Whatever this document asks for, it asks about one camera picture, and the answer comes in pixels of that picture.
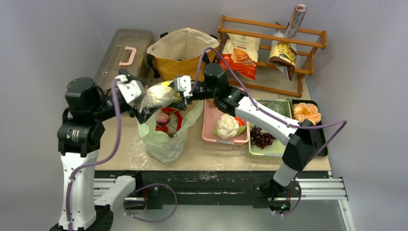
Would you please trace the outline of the toy melon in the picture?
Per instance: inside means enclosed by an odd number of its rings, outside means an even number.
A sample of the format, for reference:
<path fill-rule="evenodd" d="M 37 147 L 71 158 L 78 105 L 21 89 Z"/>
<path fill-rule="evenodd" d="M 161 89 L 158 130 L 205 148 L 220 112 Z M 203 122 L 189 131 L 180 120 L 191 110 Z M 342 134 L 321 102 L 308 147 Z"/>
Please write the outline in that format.
<path fill-rule="evenodd" d="M 265 107 L 282 116 L 290 117 L 290 103 L 288 101 L 268 101 Z"/>

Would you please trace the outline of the toy grape bunch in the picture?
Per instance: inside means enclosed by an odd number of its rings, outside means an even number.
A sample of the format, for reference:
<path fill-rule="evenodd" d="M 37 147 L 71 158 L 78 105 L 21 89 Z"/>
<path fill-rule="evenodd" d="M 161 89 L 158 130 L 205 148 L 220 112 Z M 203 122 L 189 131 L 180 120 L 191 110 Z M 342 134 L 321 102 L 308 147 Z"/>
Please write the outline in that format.
<path fill-rule="evenodd" d="M 264 149 L 275 141 L 275 137 L 270 133 L 263 132 L 258 126 L 253 126 L 250 130 L 250 144 Z"/>

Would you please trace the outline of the green plastic grocery bag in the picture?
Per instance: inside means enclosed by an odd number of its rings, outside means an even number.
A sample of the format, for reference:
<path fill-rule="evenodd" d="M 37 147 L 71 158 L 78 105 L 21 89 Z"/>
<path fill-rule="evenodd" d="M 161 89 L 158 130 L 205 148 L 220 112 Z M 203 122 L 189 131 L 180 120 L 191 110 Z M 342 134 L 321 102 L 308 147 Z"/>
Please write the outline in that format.
<path fill-rule="evenodd" d="M 162 163 L 169 163 L 178 159 L 184 150 L 188 136 L 192 134 L 189 129 L 197 124 L 196 121 L 203 108 L 203 101 L 194 101 L 192 105 L 187 106 L 186 111 L 180 110 L 182 117 L 180 130 L 177 130 L 177 117 L 171 115 L 167 127 L 172 136 L 156 130 L 156 120 L 162 112 L 161 109 L 154 112 L 145 123 L 138 123 L 139 137 L 145 143 L 146 153 Z"/>

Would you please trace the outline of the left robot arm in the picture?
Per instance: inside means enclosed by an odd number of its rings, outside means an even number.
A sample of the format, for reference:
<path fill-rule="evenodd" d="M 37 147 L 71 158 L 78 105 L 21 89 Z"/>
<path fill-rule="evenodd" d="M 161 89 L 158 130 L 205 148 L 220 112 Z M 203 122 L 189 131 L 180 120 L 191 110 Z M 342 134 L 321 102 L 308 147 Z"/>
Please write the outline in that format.
<path fill-rule="evenodd" d="M 105 131 L 103 122 L 121 120 L 121 114 L 136 109 L 145 95 L 146 80 L 120 74 L 111 83 L 111 96 L 104 94 L 92 78 L 72 80 L 65 93 L 68 107 L 57 131 L 58 151 L 64 171 L 64 202 L 54 231 L 109 231 L 114 212 L 124 205 L 127 195 L 143 192 L 140 173 L 121 172 L 113 186 L 94 197 L 95 167 Z"/>

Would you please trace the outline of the toy red chili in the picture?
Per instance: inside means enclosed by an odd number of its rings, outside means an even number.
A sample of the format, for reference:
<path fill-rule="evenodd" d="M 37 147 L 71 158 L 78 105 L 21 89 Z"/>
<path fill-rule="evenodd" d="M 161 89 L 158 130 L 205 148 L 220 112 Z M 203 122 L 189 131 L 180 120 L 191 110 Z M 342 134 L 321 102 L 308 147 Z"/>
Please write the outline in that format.
<path fill-rule="evenodd" d="M 183 117 L 179 109 L 165 107 L 162 112 L 169 116 L 169 122 L 166 124 L 168 129 L 177 132 L 181 129 Z"/>

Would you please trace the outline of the toy lychee bunch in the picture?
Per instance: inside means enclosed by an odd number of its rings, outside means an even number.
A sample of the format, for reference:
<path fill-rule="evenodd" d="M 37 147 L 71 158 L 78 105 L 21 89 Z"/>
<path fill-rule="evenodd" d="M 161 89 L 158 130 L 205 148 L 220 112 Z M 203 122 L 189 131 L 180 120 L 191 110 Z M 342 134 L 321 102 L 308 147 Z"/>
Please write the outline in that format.
<path fill-rule="evenodd" d="M 164 133 L 168 133 L 168 127 L 166 125 L 160 126 L 160 125 L 156 125 L 155 127 L 155 131 L 161 131 Z"/>

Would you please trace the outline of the toy napa cabbage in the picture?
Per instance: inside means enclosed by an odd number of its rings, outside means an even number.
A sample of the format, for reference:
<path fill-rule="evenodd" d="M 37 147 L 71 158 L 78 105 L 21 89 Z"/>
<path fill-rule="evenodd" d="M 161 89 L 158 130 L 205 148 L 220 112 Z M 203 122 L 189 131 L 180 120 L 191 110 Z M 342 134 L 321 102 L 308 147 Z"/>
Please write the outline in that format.
<path fill-rule="evenodd" d="M 170 86 L 171 84 L 172 81 L 165 81 L 148 88 L 142 105 L 149 108 L 167 107 L 172 103 L 180 102 L 180 93 L 175 92 L 174 88 Z"/>

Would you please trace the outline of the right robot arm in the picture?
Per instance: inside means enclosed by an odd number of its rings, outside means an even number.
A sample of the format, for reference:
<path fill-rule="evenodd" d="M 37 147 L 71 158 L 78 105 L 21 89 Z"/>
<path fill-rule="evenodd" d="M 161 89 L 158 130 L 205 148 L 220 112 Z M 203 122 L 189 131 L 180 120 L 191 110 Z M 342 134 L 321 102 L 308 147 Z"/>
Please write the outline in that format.
<path fill-rule="evenodd" d="M 194 82 L 190 76 L 178 76 L 170 87 L 181 95 L 177 108 L 191 101 L 212 99 L 221 112 L 259 126 L 285 145 L 282 163 L 270 183 L 274 195 L 281 196 L 288 191 L 290 182 L 304 170 L 317 150 L 315 126 L 311 121 L 299 122 L 257 102 L 249 93 L 230 85 L 227 72 L 219 64 L 204 67 L 204 81 Z"/>

